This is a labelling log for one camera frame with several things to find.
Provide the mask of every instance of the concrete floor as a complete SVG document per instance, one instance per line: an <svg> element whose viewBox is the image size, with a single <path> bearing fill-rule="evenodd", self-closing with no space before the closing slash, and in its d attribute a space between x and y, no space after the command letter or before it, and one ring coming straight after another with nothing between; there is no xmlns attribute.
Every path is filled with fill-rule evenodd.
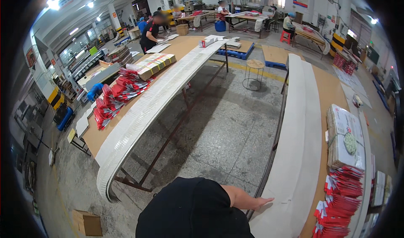
<svg viewBox="0 0 404 238"><path fill-rule="evenodd" d="M189 35L229 35L217 33L213 24L204 32L192 31ZM320 54L308 49L279 42L280 33L270 33L258 39L246 33L231 33L231 37L253 41L255 48L248 59L264 62L260 45L272 45L295 52L301 52L311 64L334 74L329 56L320 60ZM113 43L105 45L110 51ZM133 51L140 51L139 42L129 43ZM41 146L38 153L38 182L36 200L43 216L49 237L84 237L72 227L73 209L87 210L101 216L104 237L134 237L137 218L147 206L154 193L170 183L175 177L206 177L220 184L234 185L254 195L261 180L272 146L280 113L282 81L286 71L282 68L265 67L261 90L257 92L243 88L245 60L229 57L229 73L221 71L211 83L205 97L192 110L189 118L182 124L174 139L164 150L144 186L153 192L144 192L118 182L113 183L114 191L122 201L111 204L102 200L96 178L97 162L69 145L67 132L58 132L51 124L52 111L45 117L44 142L55 145L60 150L55 165L49 167L49 150ZM190 81L192 88L187 91L188 100L193 101L204 88L217 65L207 63ZM374 85L372 76L362 67L358 78L363 84L373 109L364 105L363 110L369 120L369 135L372 153L376 156L376 168L394 177L390 131L393 120L384 108ZM90 104L77 105L75 122L88 109ZM124 169L140 180L155 154L167 139L185 113L182 95L177 95L166 110L141 137L130 154Z"/></svg>

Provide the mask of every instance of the ceiling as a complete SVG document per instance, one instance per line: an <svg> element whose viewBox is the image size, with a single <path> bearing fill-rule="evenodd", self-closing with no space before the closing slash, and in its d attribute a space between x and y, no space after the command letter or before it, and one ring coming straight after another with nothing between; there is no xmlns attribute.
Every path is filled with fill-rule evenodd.
<svg viewBox="0 0 404 238"><path fill-rule="evenodd" d="M84 29L100 15L102 18L109 15L108 4L113 3L115 9L131 3L133 0L73 0L59 10L46 8L39 14L32 29L35 36L48 44L51 49L57 51L62 45L73 39L80 30ZM94 7L87 6L94 2ZM69 33L79 28L73 35Z"/></svg>

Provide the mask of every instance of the blue plastic pallet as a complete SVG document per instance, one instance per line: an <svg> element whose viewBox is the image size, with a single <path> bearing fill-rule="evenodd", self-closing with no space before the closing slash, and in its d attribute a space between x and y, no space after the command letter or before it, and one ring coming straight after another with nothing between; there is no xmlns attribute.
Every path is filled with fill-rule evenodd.
<svg viewBox="0 0 404 238"><path fill-rule="evenodd" d="M273 67L274 65L280 66L280 67L285 67L285 68L286 68L286 65L285 65L285 64L276 63L276 62L270 62L270 61L265 61L265 66Z"/></svg>
<svg viewBox="0 0 404 238"><path fill-rule="evenodd" d="M119 41L119 43L116 43L116 44L114 44L114 45L115 45L115 46L118 46L118 45L122 44L123 41L126 41L126 40L128 40L128 39L130 39L130 37L127 37L127 38L123 39L122 41Z"/></svg>
<svg viewBox="0 0 404 238"><path fill-rule="evenodd" d="M227 50L227 55L237 57L238 59L247 60L247 56L248 56L248 54L250 54L253 47L254 47L254 43L251 45L250 49L246 53L244 53L244 52L236 52L236 51L232 51L232 50L228 49ZM219 51L217 53L219 55L221 55L221 56L225 56L226 55L226 50L225 49L219 49Z"/></svg>
<svg viewBox="0 0 404 238"><path fill-rule="evenodd" d="M376 82L375 82L374 80L372 80L372 82L373 82L373 84L374 84L375 87L376 87L377 94L379 94L380 99L381 99L381 102L383 103L383 105L384 105L384 107L387 109L387 111L390 112L390 108L389 108L389 106L387 105L387 100L386 100L386 98L384 97L383 93L381 92L381 90L380 90L378 84L376 84Z"/></svg>

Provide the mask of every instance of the metal table frame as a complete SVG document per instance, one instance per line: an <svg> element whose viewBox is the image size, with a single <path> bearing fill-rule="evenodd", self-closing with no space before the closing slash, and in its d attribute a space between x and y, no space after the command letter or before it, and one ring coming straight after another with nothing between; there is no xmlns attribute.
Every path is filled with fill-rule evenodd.
<svg viewBox="0 0 404 238"><path fill-rule="evenodd" d="M200 23L199 23L199 27L195 27L194 25L190 25L190 23L193 23L194 22L194 19L176 19L176 21L179 23L179 24L184 24L184 23L182 23L183 21L189 21L189 23L188 23L188 26L190 27L190 28L195 28L195 29L200 29L201 30L201 32L203 32L203 26L204 25L208 25L208 24L210 24L210 23L214 23L214 22L208 22L208 18L210 18L210 19L216 19L216 15L214 16L214 17L209 17L210 15L213 15L213 14L217 14L217 13L210 13L209 15L206 15L206 16L203 16L203 17L201 17L201 20L200 20ZM207 22L207 23L205 23L204 25L202 25L202 19L205 19L205 21Z"/></svg>
<svg viewBox="0 0 404 238"><path fill-rule="evenodd" d="M320 54L321 54L320 60L323 59L323 50L320 48L320 45L319 45L318 43L316 43L316 42L314 42L313 40L309 39L312 43L314 42L314 43L317 45L318 49L320 49L320 52L318 52L318 51L316 51L315 49L312 49L312 48L310 48L310 47L308 47L308 46L305 46L305 45L303 45L303 44L297 43L297 42L296 42L296 36L301 36L301 37L304 37L304 38L306 38L306 39L309 39L309 38L307 38L307 37L305 37L305 36L303 36L303 35L297 34L296 31L295 31L295 36L294 36L293 41L292 41L292 47L296 47L296 44L301 45L301 46L306 47L307 49L310 49L310 50L312 50L312 51L314 51L314 52L320 53Z"/></svg>
<svg viewBox="0 0 404 238"><path fill-rule="evenodd" d="M169 144L169 142L171 141L171 139L173 138L173 136L175 135L175 133L177 132L177 130L179 129L181 124L185 121L185 119L188 118L188 116L189 116L190 112L192 111L192 109L194 108L194 106L203 98L203 95L205 94L205 92L208 89L209 85L212 83L212 81L215 79L215 77L219 74L219 72L222 70L222 68L224 66L226 66L226 72L227 73L229 72L229 61L228 61L228 56L227 56L227 44L225 44L225 51L226 51L226 54L225 54L226 60L210 59L210 61L220 62L220 63L222 63L222 65L219 67L219 69L216 71L215 75L213 75L213 77L209 80L209 82L206 84L205 88L196 97L195 101L192 104L189 104L189 102L187 101L187 95L186 95L186 92L185 92L185 88L182 89L182 94L184 96L185 104L187 105L187 111L183 115L183 117L179 120L177 126L171 132L171 134L169 135L168 139L165 141L163 146L160 148L159 152L155 156L152 163L149 165L149 168L147 169L146 173L143 175L142 179L139 182L137 182L132 176L130 176L128 174L128 172L126 172L123 168L121 168L120 170L124 173L125 177L119 177L119 176L116 175L114 177L114 180L116 180L118 182L121 182L121 183L123 183L125 185L128 185L128 186L143 190L143 191L152 192L152 189L143 187L143 183L146 180L146 178L148 177L151 170L153 169L155 163L157 162L157 160L159 159L159 157L163 153L164 149Z"/></svg>
<svg viewBox="0 0 404 238"><path fill-rule="evenodd" d="M245 21L247 21L247 24L248 24L249 21L255 22L255 20L245 19L245 18L238 18L238 17L227 17L227 18L228 18L228 20L229 20L229 33L231 33L231 30L248 31L248 32L252 32L252 33L258 34L258 35L259 35L259 38L261 39L261 34L262 34L262 31L263 31L262 28L261 28L260 31L255 31L255 30L241 29L241 28L232 28L232 27L231 27L231 26L234 27L235 25L237 25L237 24L239 24L239 23L242 23L242 22L245 22ZM232 21L233 18L238 18L238 19L243 19L243 20L242 20L242 21L239 20L238 23L233 24L233 21Z"/></svg>
<svg viewBox="0 0 404 238"><path fill-rule="evenodd" d="M264 171L264 174L263 174L263 176L261 178L259 186L258 186L258 188L257 188L257 190L255 192L254 198L261 197L261 195L262 195L262 193L264 191L265 185L266 185L266 183L268 181L268 177L270 175L271 169L272 169L272 163L274 162L274 159L275 159L276 150L278 148L280 130L282 128L283 117L285 115L286 99L287 99L287 96L288 96L287 92L285 92L285 89L286 89L288 78L289 78L289 69L286 72L285 81L283 82L282 90L280 92L283 95L283 97L282 97L281 109L280 109L280 114L279 114L278 126L276 127L276 133L275 133L274 142L272 144L272 148L271 148L271 152L270 152L270 157L268 159L268 162L267 162L267 165L265 167L265 171ZM254 213L254 210L247 210L246 211L246 216L247 216L247 219L249 221L250 221L253 213Z"/></svg>

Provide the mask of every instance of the worker in red apron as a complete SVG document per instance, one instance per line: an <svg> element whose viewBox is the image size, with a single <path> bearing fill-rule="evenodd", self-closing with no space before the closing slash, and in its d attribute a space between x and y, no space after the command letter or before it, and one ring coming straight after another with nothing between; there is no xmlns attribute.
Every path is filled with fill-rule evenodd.
<svg viewBox="0 0 404 238"><path fill-rule="evenodd" d="M220 21L228 22L229 25L231 27L233 27L233 25L231 24L230 18L226 18L226 16L228 14L230 14L229 10L227 10L225 7L226 1L219 1L218 3L219 3L219 7L217 8L217 12L218 12L217 17L219 18Z"/></svg>

